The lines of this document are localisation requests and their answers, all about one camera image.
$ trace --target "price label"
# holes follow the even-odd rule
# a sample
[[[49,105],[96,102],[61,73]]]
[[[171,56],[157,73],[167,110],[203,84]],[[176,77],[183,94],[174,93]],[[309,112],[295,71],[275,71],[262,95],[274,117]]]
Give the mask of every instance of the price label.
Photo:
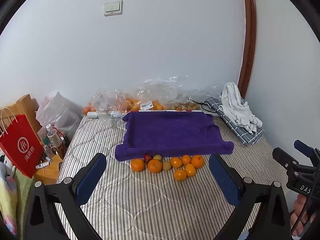
[[[153,104],[152,102],[147,102],[147,103],[141,103],[140,104],[140,110],[148,110],[148,109],[151,109],[153,108]]]

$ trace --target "wooden table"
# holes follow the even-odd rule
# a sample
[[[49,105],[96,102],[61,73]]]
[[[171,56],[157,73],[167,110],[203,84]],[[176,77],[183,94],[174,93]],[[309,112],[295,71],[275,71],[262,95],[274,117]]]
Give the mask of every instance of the wooden table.
[[[49,166],[36,170],[34,174],[36,181],[42,181],[45,185],[55,184],[59,175],[60,162],[62,162],[62,159],[59,155],[53,156]]]

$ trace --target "wall switch plate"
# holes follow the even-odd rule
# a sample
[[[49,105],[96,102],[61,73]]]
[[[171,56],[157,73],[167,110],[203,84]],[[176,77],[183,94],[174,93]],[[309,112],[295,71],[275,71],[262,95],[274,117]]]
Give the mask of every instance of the wall switch plate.
[[[123,3],[122,0],[105,3],[103,14],[105,16],[122,14],[122,3]]]

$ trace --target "red paper bag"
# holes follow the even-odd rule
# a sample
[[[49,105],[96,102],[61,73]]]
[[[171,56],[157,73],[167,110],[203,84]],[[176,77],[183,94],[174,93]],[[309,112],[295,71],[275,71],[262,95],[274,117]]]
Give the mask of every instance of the red paper bag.
[[[43,147],[24,114],[19,114],[0,135],[0,148],[24,175],[32,178]]]

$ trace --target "human hand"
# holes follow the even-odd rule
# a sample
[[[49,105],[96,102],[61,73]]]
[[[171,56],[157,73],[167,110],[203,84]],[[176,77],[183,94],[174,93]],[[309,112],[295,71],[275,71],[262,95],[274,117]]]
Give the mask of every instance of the human hand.
[[[294,212],[292,213],[291,218],[290,218],[291,228],[293,227],[293,225],[297,221],[297,218],[298,218],[301,210],[303,209],[303,206],[306,201],[307,201],[307,198],[305,196],[298,194],[296,201],[293,203]],[[311,216],[310,222],[312,222],[314,220],[315,216],[316,216],[316,214],[313,214]],[[303,232],[303,223],[306,223],[307,221],[308,221],[308,214],[305,211],[304,214],[302,215],[301,220],[298,223],[296,229],[292,233],[292,235],[297,236],[297,235],[301,234]]]

